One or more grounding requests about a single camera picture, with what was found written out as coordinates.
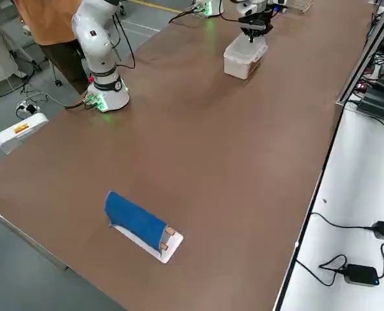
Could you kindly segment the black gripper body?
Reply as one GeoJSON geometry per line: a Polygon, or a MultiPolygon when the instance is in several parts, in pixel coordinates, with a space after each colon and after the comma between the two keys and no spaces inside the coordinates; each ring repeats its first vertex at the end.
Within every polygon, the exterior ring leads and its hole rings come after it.
{"type": "Polygon", "coordinates": [[[251,14],[243,18],[243,24],[249,28],[267,28],[271,25],[272,10],[251,14]]]}

